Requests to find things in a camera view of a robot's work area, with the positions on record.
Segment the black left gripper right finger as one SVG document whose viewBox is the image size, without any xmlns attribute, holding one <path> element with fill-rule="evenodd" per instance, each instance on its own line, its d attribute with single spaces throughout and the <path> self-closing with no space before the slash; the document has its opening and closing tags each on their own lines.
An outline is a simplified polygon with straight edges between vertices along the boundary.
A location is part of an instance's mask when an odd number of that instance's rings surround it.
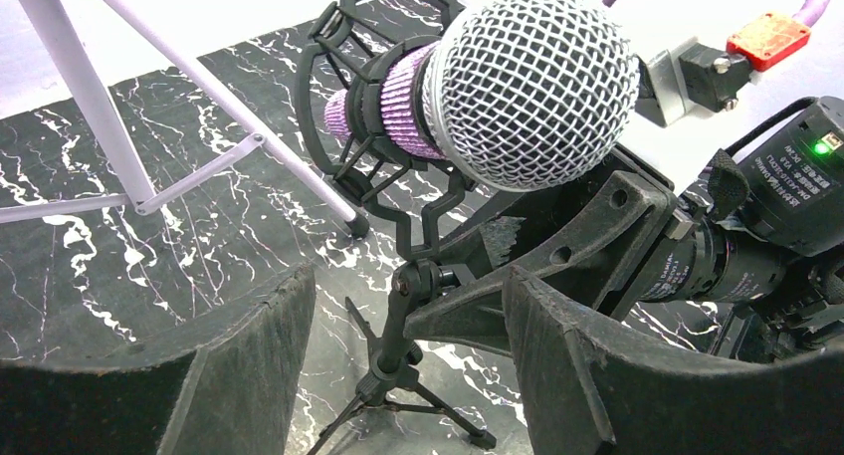
<svg viewBox="0 0 844 455">
<path fill-rule="evenodd" d="M 843 348 L 778 364 L 677 348 L 522 268 L 503 307 L 536 454 L 839 454 Z"/>
</svg>

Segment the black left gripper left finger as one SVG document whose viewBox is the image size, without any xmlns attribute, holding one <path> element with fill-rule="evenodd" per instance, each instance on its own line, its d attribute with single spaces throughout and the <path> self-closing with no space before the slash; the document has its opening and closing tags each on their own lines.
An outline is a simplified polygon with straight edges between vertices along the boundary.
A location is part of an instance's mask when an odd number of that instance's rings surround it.
<svg viewBox="0 0 844 455">
<path fill-rule="evenodd" d="M 281 454 L 316 307 L 301 265 L 101 357 L 1 364 L 5 454 Z"/>
</svg>

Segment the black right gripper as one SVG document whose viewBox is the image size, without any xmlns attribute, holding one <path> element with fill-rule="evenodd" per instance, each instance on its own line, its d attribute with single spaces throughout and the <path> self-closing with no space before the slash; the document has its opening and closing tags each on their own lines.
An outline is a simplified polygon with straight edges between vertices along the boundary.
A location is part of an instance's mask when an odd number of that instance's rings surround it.
<svg viewBox="0 0 844 455">
<path fill-rule="evenodd" d="M 656 239 L 624 297 L 632 304 L 710 298 L 725 277 L 730 242 L 705 214 L 714 207 L 709 179 L 700 175 L 681 194 L 675 215 L 692 226 L 678 239 L 657 239 L 677 204 L 673 182 L 623 146 L 569 183 L 495 193 L 443 238 L 438 257 L 441 266 L 492 272 L 412 313 L 404 336 L 508 356 L 502 291 L 513 270 L 597 309 L 624 287 Z"/>
</svg>

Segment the black tripod microphone stand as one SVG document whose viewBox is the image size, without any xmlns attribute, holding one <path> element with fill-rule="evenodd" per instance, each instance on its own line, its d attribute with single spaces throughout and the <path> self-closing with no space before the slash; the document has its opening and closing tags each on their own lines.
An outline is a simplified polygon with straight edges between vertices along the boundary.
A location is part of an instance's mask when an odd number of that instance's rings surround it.
<svg viewBox="0 0 844 455">
<path fill-rule="evenodd" d="M 497 446 L 496 437 L 482 429 L 419 381 L 416 365 L 423 359 L 418 343 L 404 334 L 408 317 L 452 288 L 475 280 L 464 264 L 440 265 L 429 259 L 406 262 L 391 279 L 387 315 L 380 335 L 361 314 L 351 298 L 344 305 L 367 343 L 368 371 L 355 387 L 353 398 L 318 435 L 309 450 L 317 454 L 344 423 L 366 410 L 443 415 L 462 428 L 468 441 L 481 449 Z"/>
</svg>

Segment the purple tripod music stand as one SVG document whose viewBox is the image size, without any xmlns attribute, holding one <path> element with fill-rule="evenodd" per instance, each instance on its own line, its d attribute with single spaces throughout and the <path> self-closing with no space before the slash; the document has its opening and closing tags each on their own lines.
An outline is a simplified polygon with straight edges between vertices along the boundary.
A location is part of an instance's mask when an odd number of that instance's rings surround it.
<svg viewBox="0 0 844 455">
<path fill-rule="evenodd" d="M 99 0 L 61 0 L 116 106 L 149 176 L 160 185 L 236 144 L 246 130 L 177 68 L 146 63 L 143 46 Z M 292 76 L 299 46 L 294 30 L 276 25 L 235 36 L 210 17 L 220 4 L 252 0 L 128 0 L 173 37 L 210 41 L 197 54 L 231 92 L 296 150 L 304 145 L 293 109 Z M 41 203 L 117 189 L 114 170 L 68 91 L 26 102 L 1 87 L 3 203 Z M 44 249 L 135 239 L 157 245 L 281 246 L 297 239 L 338 238 L 341 224 L 287 169 L 252 158 L 200 189 L 142 217 L 126 208 L 53 215 L 5 224 L 1 246 Z"/>
</svg>

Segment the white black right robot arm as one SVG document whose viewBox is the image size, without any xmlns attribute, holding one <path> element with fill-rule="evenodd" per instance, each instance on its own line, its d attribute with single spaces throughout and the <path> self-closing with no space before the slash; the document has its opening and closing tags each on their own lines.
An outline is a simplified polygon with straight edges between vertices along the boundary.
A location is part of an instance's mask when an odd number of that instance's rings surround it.
<svg viewBox="0 0 844 455">
<path fill-rule="evenodd" d="M 711 353 L 774 362 L 843 338 L 843 103 L 804 98 L 718 152 L 675 194 L 629 151 L 575 182 L 483 208 L 488 262 L 414 312 L 406 334 L 509 352 L 513 268 L 625 320 L 639 305 L 731 307 Z"/>
</svg>

